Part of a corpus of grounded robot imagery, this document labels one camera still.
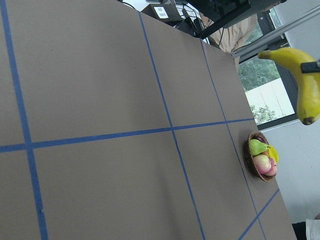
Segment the sticker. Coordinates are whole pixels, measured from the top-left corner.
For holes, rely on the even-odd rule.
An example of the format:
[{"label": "sticker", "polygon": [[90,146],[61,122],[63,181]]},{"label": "sticker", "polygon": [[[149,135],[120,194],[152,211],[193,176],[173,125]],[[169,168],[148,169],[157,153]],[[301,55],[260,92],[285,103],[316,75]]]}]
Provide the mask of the sticker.
[{"label": "sticker", "polygon": [[161,18],[161,19],[168,19],[169,18],[168,14],[166,13],[166,10],[163,6],[155,6],[154,10],[155,10],[156,14],[158,14],[159,18]]}]

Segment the green pear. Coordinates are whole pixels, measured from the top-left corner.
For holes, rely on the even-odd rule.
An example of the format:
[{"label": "green pear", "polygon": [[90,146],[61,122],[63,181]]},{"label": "green pear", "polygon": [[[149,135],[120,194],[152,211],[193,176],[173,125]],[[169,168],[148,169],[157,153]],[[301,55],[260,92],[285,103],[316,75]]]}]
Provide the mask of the green pear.
[{"label": "green pear", "polygon": [[250,150],[253,156],[267,151],[269,147],[268,144],[260,142],[257,139],[251,139],[249,145],[250,145]]}]

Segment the wicker basket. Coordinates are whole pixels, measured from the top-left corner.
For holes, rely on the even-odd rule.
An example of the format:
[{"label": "wicker basket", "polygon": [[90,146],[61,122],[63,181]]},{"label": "wicker basket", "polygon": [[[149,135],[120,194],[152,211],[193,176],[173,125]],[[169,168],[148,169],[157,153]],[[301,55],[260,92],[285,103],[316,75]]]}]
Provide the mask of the wicker basket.
[{"label": "wicker basket", "polygon": [[255,175],[257,176],[258,178],[260,178],[262,181],[264,182],[270,182],[272,179],[275,178],[276,174],[273,175],[273,176],[267,176],[267,175],[264,175],[264,174],[260,174],[258,172],[258,169],[256,168],[256,165],[254,163],[254,159],[253,159],[253,156],[251,154],[251,150],[250,150],[250,140],[253,139],[254,136],[260,136],[262,137],[267,144],[269,144],[268,140],[266,139],[266,137],[262,134],[262,132],[252,132],[250,133],[250,135],[248,136],[248,139],[247,141],[245,142],[244,144],[244,159],[247,163],[247,166],[249,168],[249,170]]}]

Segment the yellow fruit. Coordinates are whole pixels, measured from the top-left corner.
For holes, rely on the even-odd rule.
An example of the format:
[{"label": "yellow fruit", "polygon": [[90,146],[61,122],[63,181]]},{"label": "yellow fruit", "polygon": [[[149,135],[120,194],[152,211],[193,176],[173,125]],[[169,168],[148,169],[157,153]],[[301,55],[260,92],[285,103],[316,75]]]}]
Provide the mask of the yellow fruit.
[{"label": "yellow fruit", "polygon": [[288,69],[298,85],[297,115],[304,125],[313,124],[320,117],[320,72],[302,73],[301,64],[316,60],[293,47],[261,51],[260,59],[270,59]]}]

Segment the banana tip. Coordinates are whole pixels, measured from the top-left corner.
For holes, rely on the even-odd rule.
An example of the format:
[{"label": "banana tip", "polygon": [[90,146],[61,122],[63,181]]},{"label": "banana tip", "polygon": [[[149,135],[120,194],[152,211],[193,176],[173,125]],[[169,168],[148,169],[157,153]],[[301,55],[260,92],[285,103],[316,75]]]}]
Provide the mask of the banana tip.
[{"label": "banana tip", "polygon": [[271,51],[265,50],[258,53],[259,59],[270,59],[271,58]]},{"label": "banana tip", "polygon": [[315,120],[314,117],[306,117],[306,118],[303,119],[302,123],[303,123],[304,125],[311,125],[311,124],[313,124],[315,121],[316,121],[316,120]]}]

